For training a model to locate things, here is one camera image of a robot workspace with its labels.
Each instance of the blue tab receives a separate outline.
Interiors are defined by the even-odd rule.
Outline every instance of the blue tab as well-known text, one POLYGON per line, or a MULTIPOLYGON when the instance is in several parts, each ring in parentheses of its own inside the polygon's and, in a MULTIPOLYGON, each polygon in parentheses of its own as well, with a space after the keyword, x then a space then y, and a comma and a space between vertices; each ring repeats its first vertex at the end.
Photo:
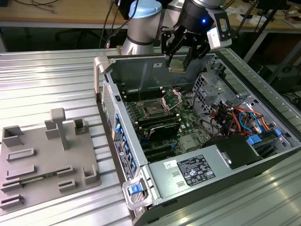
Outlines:
POLYGON ((130 195, 134 195, 140 192, 143 192, 141 184, 133 185, 129 187, 128 191, 130 192, 130 195))
POLYGON ((259 143, 261 141, 262 141, 262 139, 258 135, 249 136, 249 138, 247 139, 247 142, 250 145, 254 145, 254 144, 259 143))
POLYGON ((133 169, 136 169, 136 163, 135 163, 134 161, 132 162, 131 165, 132 165, 132 168, 133 168, 133 169))
MULTIPOLYGON (((131 17, 134 13, 136 1, 133 1, 130 7, 128 16, 131 17)), ((145 18, 157 14, 162 10, 162 4, 155 0, 139 0, 134 19, 145 18)))
POLYGON ((282 134, 282 132, 280 131, 280 129, 275 129, 275 134, 277 136, 280 136, 282 134))
POLYGON ((116 125, 115 131, 116 131, 117 133, 120 132, 120 128, 121 128, 121 125, 120 125, 120 123, 118 123, 118 124, 116 125))
POLYGON ((126 144, 126 153, 128 153, 130 150, 130 147, 128 146, 128 144, 126 144))

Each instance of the desk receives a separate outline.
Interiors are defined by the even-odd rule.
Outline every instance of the desk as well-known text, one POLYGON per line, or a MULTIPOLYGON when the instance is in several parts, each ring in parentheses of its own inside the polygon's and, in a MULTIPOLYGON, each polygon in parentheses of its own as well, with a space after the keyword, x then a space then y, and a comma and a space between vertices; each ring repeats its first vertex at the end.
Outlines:
MULTIPOLYGON (((0 27, 54 27, 54 28, 103 28, 103 23, 110 6, 110 0, 59 0, 53 4, 57 14, 38 9, 34 6, 20 4, 14 0, 9 1, 8 7, 0 8, 0 27)), ((250 7, 250 4, 237 0, 232 7, 244 5, 250 7)), ((114 5, 109 16, 107 28, 111 27, 111 23, 116 12, 114 5)), ((233 28, 237 28, 240 21, 237 20, 237 15, 230 15, 229 20, 233 28)), ((301 33, 301 29, 296 29, 284 21, 283 16, 275 16, 276 20, 269 23, 265 31, 255 42, 244 60, 247 62, 266 35, 270 32, 276 33, 301 33)), ((124 19, 118 13, 115 28, 124 23, 124 19)), ((250 23, 245 23, 241 32, 253 32, 255 26, 250 23)))
MULTIPOLYGON (((0 27, 49 27, 49 28, 95 28, 102 29, 110 7, 110 0, 59 0, 53 3, 57 13, 10 0, 8 7, 0 7, 0 27)), ((114 5, 106 28, 111 28, 117 7, 114 5)), ((114 28, 124 23, 117 13, 114 28)), ((1 41, 0 52, 5 51, 1 41)))

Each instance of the slotted aluminum surface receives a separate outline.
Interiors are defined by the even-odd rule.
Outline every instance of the slotted aluminum surface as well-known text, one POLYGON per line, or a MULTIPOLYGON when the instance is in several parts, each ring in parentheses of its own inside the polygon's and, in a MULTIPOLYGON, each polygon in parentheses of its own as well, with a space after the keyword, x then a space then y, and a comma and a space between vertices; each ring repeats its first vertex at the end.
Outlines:
MULTIPOLYGON (((269 101, 300 129, 298 112, 231 50, 222 53, 269 101)), ((43 126, 49 110, 66 109, 67 119, 84 116, 101 173, 99 187, 0 217, 0 225, 117 225, 132 221, 104 136, 93 91, 93 59, 116 51, 76 50, 5 53, 0 56, 0 128, 43 126)), ((231 81, 236 89, 245 89, 231 81)), ((301 225, 301 153, 256 178, 176 211, 150 225, 238 226, 301 225)))
POLYGON ((50 109, 57 107, 65 109, 67 120, 85 117, 102 180, 98 187, 1 216, 1 226, 132 225, 94 98, 93 60, 103 53, 84 50, 0 56, 0 128, 43 127, 50 109))

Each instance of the warning label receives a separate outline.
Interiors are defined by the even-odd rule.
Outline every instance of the warning label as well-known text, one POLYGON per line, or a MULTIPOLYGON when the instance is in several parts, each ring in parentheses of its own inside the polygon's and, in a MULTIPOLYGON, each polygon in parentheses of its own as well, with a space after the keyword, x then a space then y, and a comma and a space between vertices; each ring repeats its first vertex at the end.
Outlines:
POLYGON ((202 154, 180 161, 177 164, 189 186, 197 185, 215 177, 215 174, 202 154))

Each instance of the gray plastic block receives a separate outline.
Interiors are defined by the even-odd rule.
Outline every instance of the gray plastic block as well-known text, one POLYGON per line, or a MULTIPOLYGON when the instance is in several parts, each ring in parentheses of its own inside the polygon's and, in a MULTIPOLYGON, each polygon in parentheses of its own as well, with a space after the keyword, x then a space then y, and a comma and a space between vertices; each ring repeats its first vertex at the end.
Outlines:
POLYGON ((45 122, 47 130, 56 129, 56 124, 53 123, 51 120, 45 120, 44 122, 45 122))
POLYGON ((22 145, 19 138, 22 134, 23 133, 19 126, 4 127, 2 132, 2 141, 7 147, 22 145))
POLYGON ((93 169, 93 173, 91 174, 91 173, 89 173, 89 171, 85 172, 85 169, 83 168, 82 178, 83 178, 83 182, 84 182, 85 185, 93 183, 93 182, 98 180, 97 172, 96 172, 96 169, 95 169, 94 165, 92 165, 92 169, 93 169))
POLYGON ((2 183, 2 186, 0 188, 1 191, 9 192, 18 188, 22 188, 22 184, 20 183, 20 178, 8 180, 6 182, 2 183))
POLYGON ((73 174, 73 173, 74 173, 74 169, 72 166, 67 166, 67 167, 56 170, 56 174, 59 178, 73 174))
POLYGON ((32 173, 35 173, 37 171, 36 167, 34 165, 24 167, 21 169, 14 169, 7 171, 7 176, 5 177, 6 180, 19 178, 21 176, 26 176, 32 173))
POLYGON ((50 110, 50 119, 52 122, 56 123, 58 131, 60 132, 60 137, 62 140, 64 150, 69 149, 66 134, 63 127, 63 121, 66 120, 65 110, 63 108, 56 108, 50 110))
POLYGON ((23 204, 23 197, 20 194, 12 195, 0 201, 0 208, 5 210, 9 207, 23 204))
POLYGON ((83 118, 77 118, 73 120, 75 135, 87 133, 88 126, 83 118))
POLYGON ((15 160, 24 159, 32 156, 34 156, 34 149, 29 148, 29 149, 24 149, 21 151, 9 153, 7 161, 15 161, 15 160))
POLYGON ((100 179, 87 185, 83 183, 82 179, 83 167, 86 171, 90 170, 86 176, 92 174, 92 165, 98 172, 89 128, 87 133, 77 136, 74 132, 73 122, 65 123, 63 129, 70 145, 68 151, 62 151, 60 137, 47 139, 46 127, 23 131, 23 134, 19 136, 23 145, 10 148, 4 144, 0 146, 0 200, 15 194, 25 198, 23 205, 16 205, 6 210, 0 209, 0 216, 100 185, 100 179), (35 151, 34 156, 7 161, 9 154, 31 148, 35 151), (36 172, 26 172, 32 165, 36 166, 36 172), (7 172, 9 176, 17 178, 8 180, 7 172), (58 183, 69 179, 74 179, 76 187, 60 192, 58 183))
POLYGON ((48 140, 60 137, 60 132, 58 131, 58 129, 46 130, 45 133, 48 140))
POLYGON ((59 183, 57 183, 57 185, 58 185, 58 190, 60 192, 65 192, 65 191, 69 191, 71 189, 76 188, 76 183, 75 183, 74 179, 59 182, 59 183))
POLYGON ((50 110, 50 120, 53 123, 63 122, 66 120, 65 110, 63 108, 56 108, 50 110))

